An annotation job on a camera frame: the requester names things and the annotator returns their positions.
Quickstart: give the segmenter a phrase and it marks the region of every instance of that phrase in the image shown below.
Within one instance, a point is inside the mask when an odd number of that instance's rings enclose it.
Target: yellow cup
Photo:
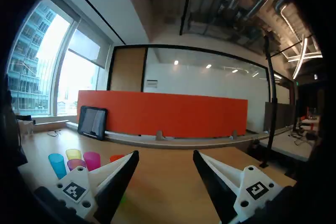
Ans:
[[[68,157],[68,160],[81,159],[81,151],[78,149],[68,149],[66,150],[66,156]]]

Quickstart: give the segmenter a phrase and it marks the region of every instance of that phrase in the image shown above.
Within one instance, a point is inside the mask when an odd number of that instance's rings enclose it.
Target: roller shade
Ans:
[[[102,68],[105,68],[109,48],[109,42],[94,32],[83,19],[75,30],[68,47],[69,51]]]

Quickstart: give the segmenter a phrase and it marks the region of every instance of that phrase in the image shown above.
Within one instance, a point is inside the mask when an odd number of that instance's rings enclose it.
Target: pink cup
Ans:
[[[89,151],[84,153],[83,157],[89,171],[93,171],[100,167],[100,155],[98,153]]]
[[[86,163],[81,159],[70,159],[67,162],[67,165],[68,165],[70,171],[75,169],[77,166],[83,166],[83,167],[87,166]]]

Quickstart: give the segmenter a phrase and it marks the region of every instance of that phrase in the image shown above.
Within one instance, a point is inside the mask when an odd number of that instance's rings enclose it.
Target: blue cup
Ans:
[[[48,156],[49,162],[54,169],[58,179],[63,178],[66,175],[66,166],[64,164],[64,158],[61,154],[53,153]]]

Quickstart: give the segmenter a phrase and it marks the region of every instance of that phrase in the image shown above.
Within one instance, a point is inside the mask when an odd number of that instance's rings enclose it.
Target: orange panel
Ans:
[[[245,134],[247,100],[147,92],[79,91],[83,105],[108,110],[106,130],[166,137],[224,137]]]

